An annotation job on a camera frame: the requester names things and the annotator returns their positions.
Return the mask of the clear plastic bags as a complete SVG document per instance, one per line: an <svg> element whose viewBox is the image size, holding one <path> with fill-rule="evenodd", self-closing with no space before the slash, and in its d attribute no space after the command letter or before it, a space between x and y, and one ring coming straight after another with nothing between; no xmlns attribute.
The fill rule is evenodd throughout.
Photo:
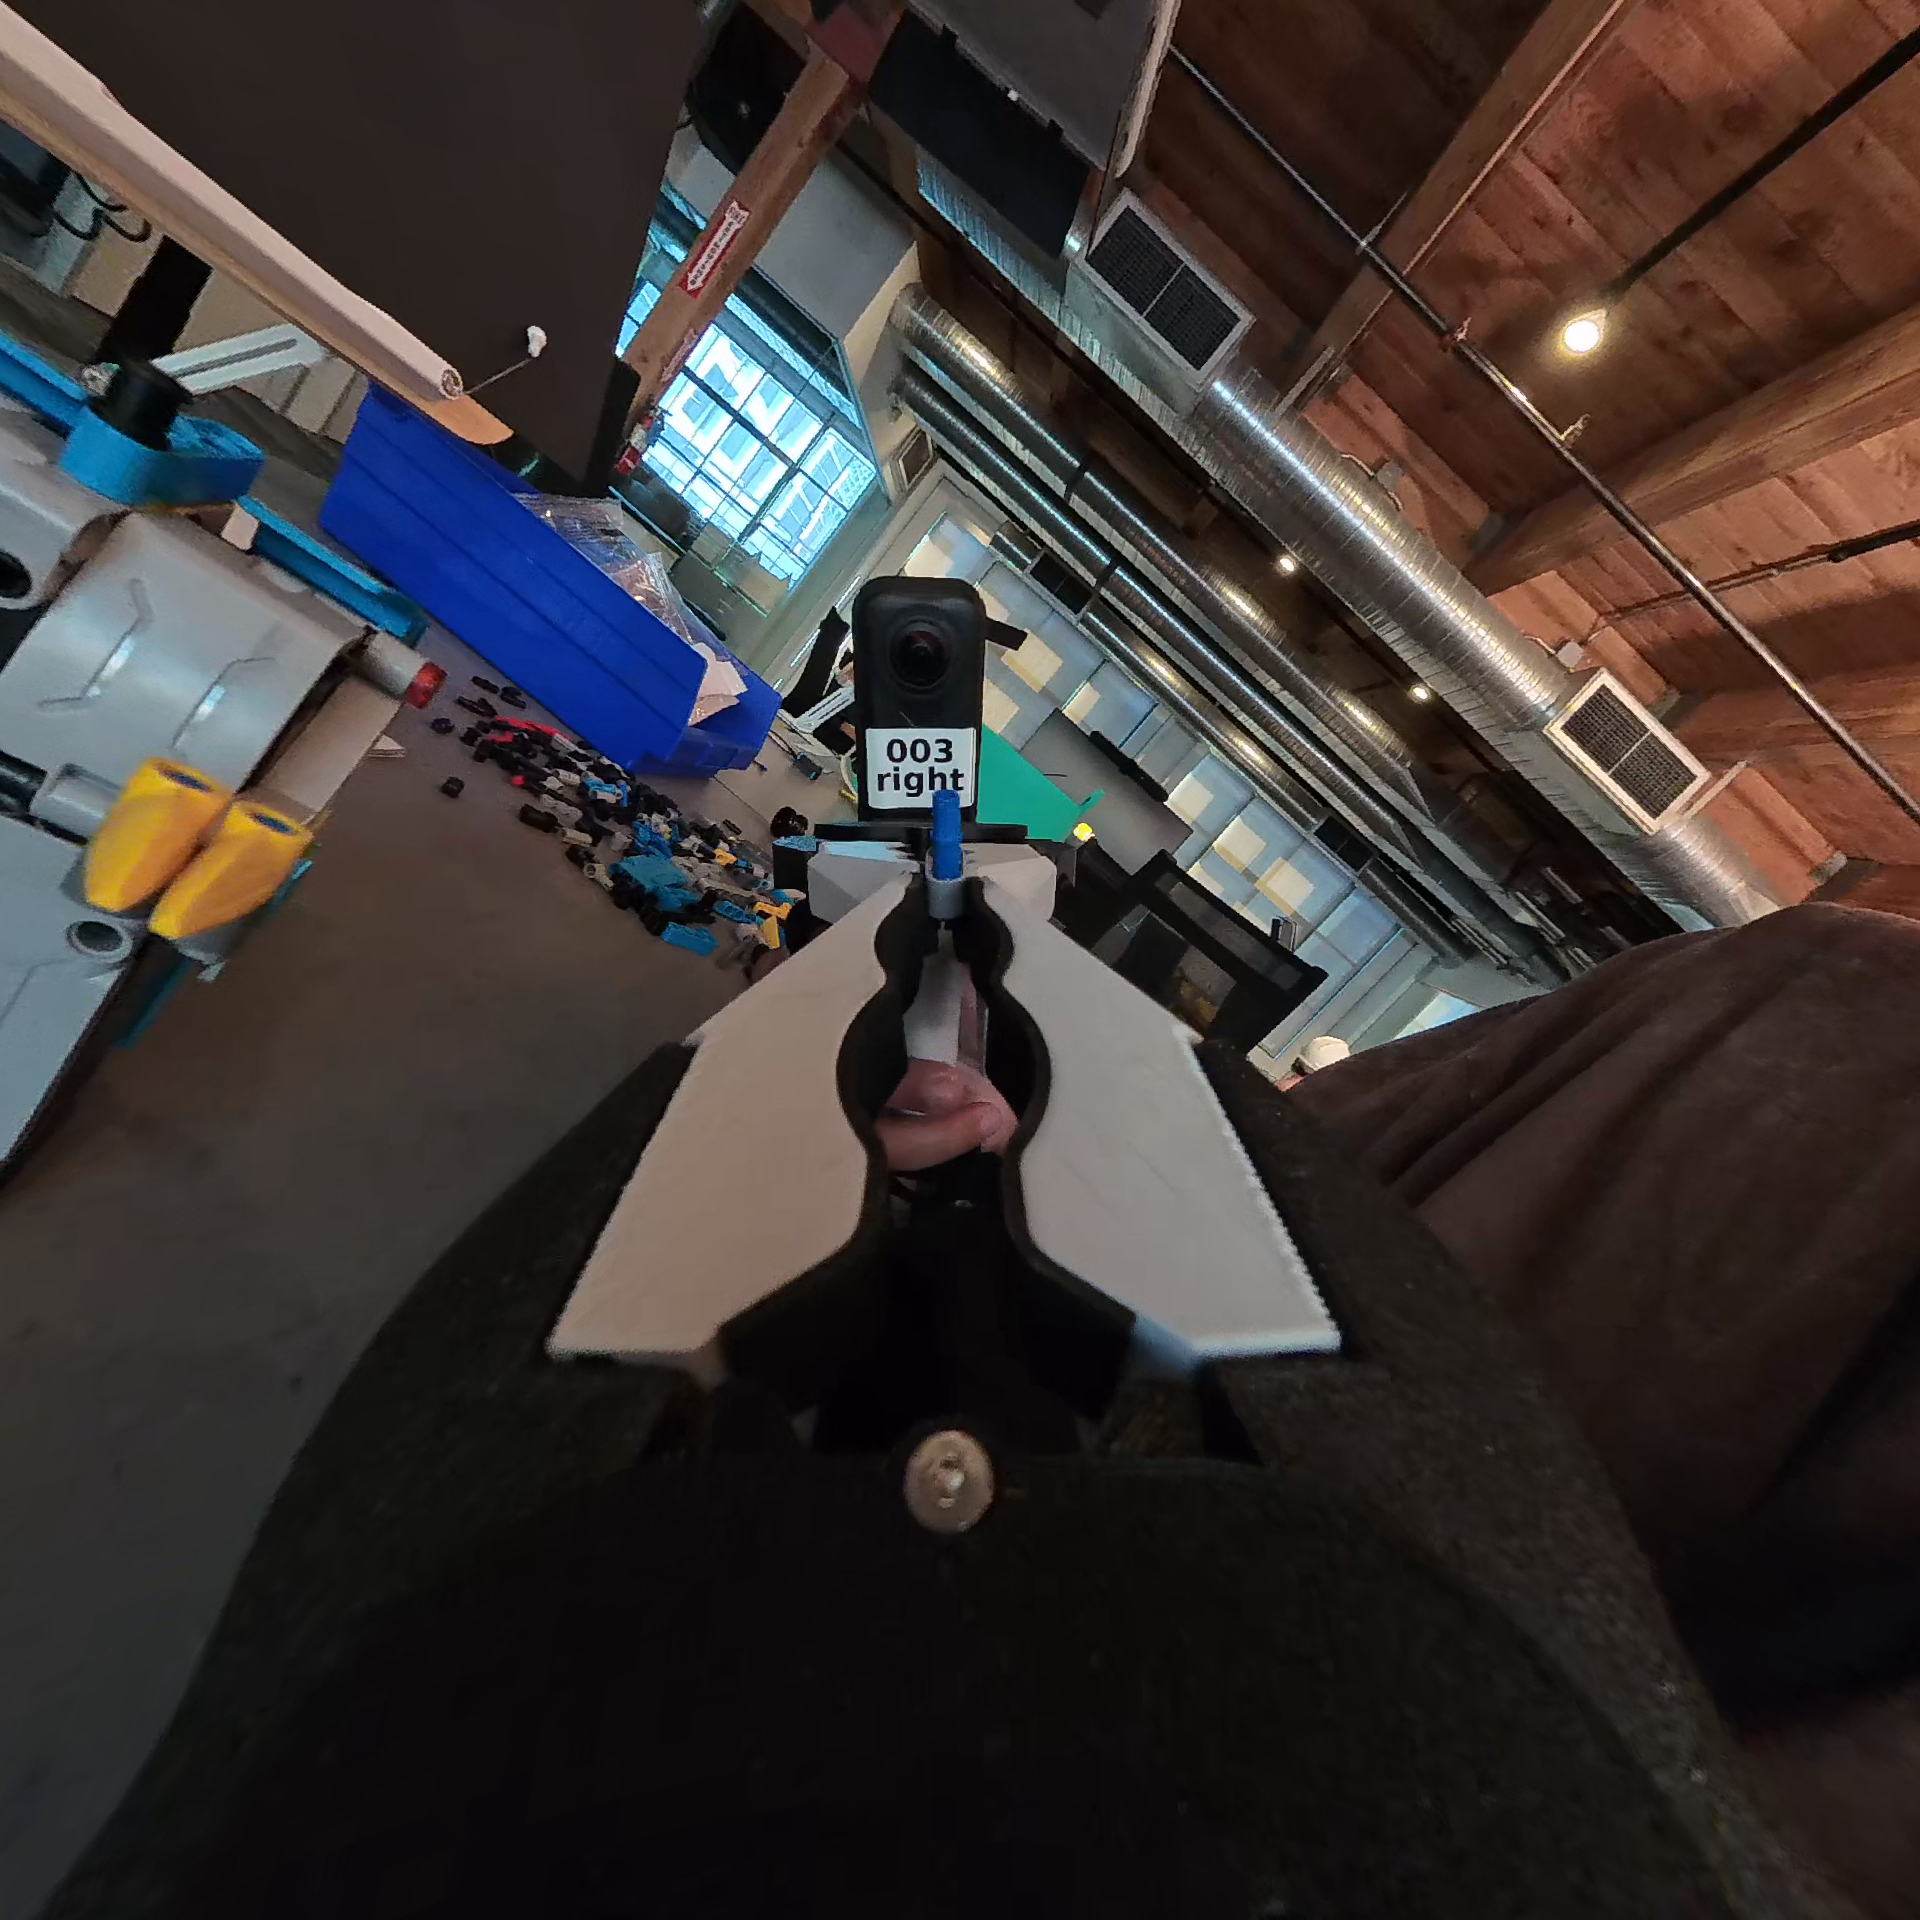
<svg viewBox="0 0 1920 1920"><path fill-rule="evenodd" d="M662 556L632 534L636 521L617 496L535 492L519 493L519 502L702 657L703 680L690 708L694 725L741 704L744 669L682 600Z"/></svg>

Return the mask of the teal storage bin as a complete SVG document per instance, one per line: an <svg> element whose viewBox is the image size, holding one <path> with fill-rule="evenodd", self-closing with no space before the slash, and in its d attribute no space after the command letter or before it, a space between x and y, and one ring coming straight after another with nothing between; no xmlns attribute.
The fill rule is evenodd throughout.
<svg viewBox="0 0 1920 1920"><path fill-rule="evenodd" d="M982 730L975 760L975 826L1014 832L1030 846L1081 846L1095 838L1089 809L1104 800L1096 789L1089 800L1071 800L997 732Z"/></svg>

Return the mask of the black ceiling pipe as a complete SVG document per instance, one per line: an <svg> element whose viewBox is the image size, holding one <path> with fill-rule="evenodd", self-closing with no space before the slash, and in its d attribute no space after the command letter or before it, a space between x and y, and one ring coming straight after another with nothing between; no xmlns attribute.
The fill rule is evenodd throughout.
<svg viewBox="0 0 1920 1920"><path fill-rule="evenodd" d="M1700 579L1688 562L1685 562L1670 545L1655 530L1655 525L1639 515L1624 496L1610 486L1599 474L1584 461L1568 430L1554 425L1548 413L1525 396L1522 387L1490 357L1472 344L1470 324L1465 320L1449 320L1433 301L1416 289L1410 269L1402 269L1380 248L1378 235L1385 230L1378 224L1370 230L1358 229L1348 214L1333 203L1333 200L1306 178L1285 150L1256 129L1256 123L1229 98L1229 93L1210 80L1210 75L1192 62L1186 52L1172 52L1174 64L1202 90L1205 98L1225 113L1234 132L1245 137L1254 150L1268 160L1306 205L1318 212L1334 233L1350 245L1358 264L1378 277L1385 290L1399 300L1416 322L1426 328L1439 353L1461 361L1477 381L1497 396L1504 406L1525 422L1527 433L1542 443L1550 456L1564 467L1572 481L1575 492L1585 502L1597 508L1626 540L1640 549L1657 568L1670 576L1681 600L1695 605L1727 640L1737 643L1753 660L1757 660L1791 704L1852 762L1878 794L1898 809L1908 821L1918 821L1916 796L1898 781L1896 774L1878 760L1858 732L1848 730L1834 708L1817 699L1810 681L1806 681L1726 600Z"/></svg>

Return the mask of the person's right hand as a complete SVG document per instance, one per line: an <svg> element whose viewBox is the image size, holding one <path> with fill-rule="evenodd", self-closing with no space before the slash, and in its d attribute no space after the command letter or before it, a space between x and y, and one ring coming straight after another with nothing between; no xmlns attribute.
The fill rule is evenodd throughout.
<svg viewBox="0 0 1920 1920"><path fill-rule="evenodd" d="M965 1062L912 1059L872 1123L890 1173L921 1173L967 1155L1001 1155L1016 1115L997 1085Z"/></svg>

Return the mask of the white tablet stand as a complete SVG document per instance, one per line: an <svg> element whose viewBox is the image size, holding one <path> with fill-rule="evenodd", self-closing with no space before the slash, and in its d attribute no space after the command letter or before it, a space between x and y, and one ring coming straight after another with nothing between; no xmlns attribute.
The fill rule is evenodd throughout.
<svg viewBox="0 0 1920 1920"><path fill-rule="evenodd" d="M48 153L114 190L162 235L242 284L327 353L409 400L473 445L512 430L463 388L460 371L391 313L321 269L232 193L124 108L85 64L1 6L4 120Z"/></svg>

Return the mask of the person's brown shirt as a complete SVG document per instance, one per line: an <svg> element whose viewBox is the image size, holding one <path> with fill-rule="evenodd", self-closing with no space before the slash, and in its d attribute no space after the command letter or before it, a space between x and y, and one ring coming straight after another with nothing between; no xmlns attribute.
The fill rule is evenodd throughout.
<svg viewBox="0 0 1920 1920"><path fill-rule="evenodd" d="M1518 1323L1766 1798L1916 1916L1916 921L1677 934L1288 1099Z"/></svg>

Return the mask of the pile of toy brick parts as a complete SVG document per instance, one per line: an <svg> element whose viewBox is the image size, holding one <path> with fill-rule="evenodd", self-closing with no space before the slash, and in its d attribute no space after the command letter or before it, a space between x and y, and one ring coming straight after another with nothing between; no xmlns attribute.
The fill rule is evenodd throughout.
<svg viewBox="0 0 1920 1920"><path fill-rule="evenodd" d="M756 981L809 937L816 834L776 844L769 826L749 832L685 806L581 736L535 720L503 683L473 680L425 723L497 779L522 829L660 947Z"/></svg>

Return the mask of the black office chair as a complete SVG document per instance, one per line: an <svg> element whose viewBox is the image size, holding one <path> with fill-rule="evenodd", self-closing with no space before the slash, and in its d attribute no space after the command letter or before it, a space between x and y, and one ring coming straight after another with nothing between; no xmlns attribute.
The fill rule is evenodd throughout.
<svg viewBox="0 0 1920 1920"><path fill-rule="evenodd" d="M1095 841L1057 893L1057 929L1188 1024L1202 1041L1254 1052L1328 985L1278 932L1221 904L1169 852L1125 874Z"/></svg>

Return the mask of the white vent grille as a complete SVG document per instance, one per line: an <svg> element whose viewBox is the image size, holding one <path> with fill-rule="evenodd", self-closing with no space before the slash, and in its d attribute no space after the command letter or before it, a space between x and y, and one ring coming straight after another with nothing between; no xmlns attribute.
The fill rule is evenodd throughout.
<svg viewBox="0 0 1920 1920"><path fill-rule="evenodd" d="M1248 305L1178 245L1128 188L1098 217L1081 267L1192 385L1210 381L1254 322Z"/></svg>
<svg viewBox="0 0 1920 1920"><path fill-rule="evenodd" d="M1642 832L1685 821L1712 785L1710 768L1604 667L1577 677L1542 732Z"/></svg>

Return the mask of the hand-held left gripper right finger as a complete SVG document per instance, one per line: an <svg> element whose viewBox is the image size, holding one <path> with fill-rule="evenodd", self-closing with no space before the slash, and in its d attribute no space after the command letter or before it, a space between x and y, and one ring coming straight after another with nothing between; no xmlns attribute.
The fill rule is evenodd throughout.
<svg viewBox="0 0 1920 1920"><path fill-rule="evenodd" d="M1040 1112L1014 1153L1045 1267L1134 1316L1132 1374L1325 1358L1342 1333L1197 1059L1197 1037L1001 881L980 920L1036 1035Z"/></svg>

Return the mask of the black screen panel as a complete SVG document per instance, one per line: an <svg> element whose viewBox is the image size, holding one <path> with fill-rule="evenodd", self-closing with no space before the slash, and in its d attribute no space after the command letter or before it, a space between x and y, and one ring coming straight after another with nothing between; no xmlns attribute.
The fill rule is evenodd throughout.
<svg viewBox="0 0 1920 1920"><path fill-rule="evenodd" d="M694 5L4 6L586 475Z"/></svg>

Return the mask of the blue storage bin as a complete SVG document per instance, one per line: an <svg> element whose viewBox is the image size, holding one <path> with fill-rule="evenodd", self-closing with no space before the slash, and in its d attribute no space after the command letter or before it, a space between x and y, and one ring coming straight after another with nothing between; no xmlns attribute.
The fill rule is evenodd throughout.
<svg viewBox="0 0 1920 1920"><path fill-rule="evenodd" d="M742 669L730 706L696 718L692 644L532 515L517 475L381 388L320 528L617 765L716 778L761 754L775 688Z"/></svg>

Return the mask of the toy brick robot model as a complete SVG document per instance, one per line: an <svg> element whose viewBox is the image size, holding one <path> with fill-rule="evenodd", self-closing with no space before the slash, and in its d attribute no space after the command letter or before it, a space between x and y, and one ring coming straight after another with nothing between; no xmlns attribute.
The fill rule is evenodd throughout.
<svg viewBox="0 0 1920 1920"><path fill-rule="evenodd" d="M206 394L310 368L274 324L69 376L4 338L1 1149L305 874L330 803L442 685L425 617L258 496Z"/></svg>

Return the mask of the large grid window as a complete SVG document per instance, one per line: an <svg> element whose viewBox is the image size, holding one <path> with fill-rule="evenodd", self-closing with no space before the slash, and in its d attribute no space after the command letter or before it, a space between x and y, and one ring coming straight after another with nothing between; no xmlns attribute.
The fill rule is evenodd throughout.
<svg viewBox="0 0 1920 1920"><path fill-rule="evenodd" d="M780 296L733 296L669 377L615 492L769 608L879 492L840 345Z"/></svg>

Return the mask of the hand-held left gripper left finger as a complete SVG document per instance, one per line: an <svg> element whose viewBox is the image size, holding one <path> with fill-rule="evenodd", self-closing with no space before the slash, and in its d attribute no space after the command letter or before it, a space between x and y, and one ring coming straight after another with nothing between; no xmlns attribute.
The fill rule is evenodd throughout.
<svg viewBox="0 0 1920 1920"><path fill-rule="evenodd" d="M878 1107L926 888L889 878L690 1041L685 1070L548 1333L552 1360L719 1363L744 1312L882 1216Z"/></svg>

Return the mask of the silver air duct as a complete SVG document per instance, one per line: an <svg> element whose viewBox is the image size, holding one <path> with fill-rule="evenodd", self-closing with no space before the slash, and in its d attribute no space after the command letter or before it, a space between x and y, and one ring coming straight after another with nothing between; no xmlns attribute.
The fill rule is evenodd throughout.
<svg viewBox="0 0 1920 1920"><path fill-rule="evenodd" d="M1287 736L1300 768L1306 752L1370 779L1408 848L1439 859L1479 896L1516 893L1501 875L1497 837L1456 792L1428 774L1410 746L1370 708L1313 665L1223 574L1196 560L1135 486L1036 411L1014 376L919 286L900 293L890 324L919 371L924 406L945 406L940 434L958 445L975 434L975 465L1001 460L1012 493L1025 484L1066 530L1109 534L1126 560L1206 626L1223 648L1217 681L1242 683L1241 704L1270 712L1260 723ZM1633 827L1593 779L1545 736L1577 675L1527 640L1416 532L1385 493L1344 467L1333 443L1287 411L1206 396L1197 442L1206 472L1231 502L1249 509L1304 576L1389 649L1490 746L1528 796L1575 829L1599 864L1681 929L1733 929L1782 908L1744 852L1698 806L1660 832Z"/></svg>

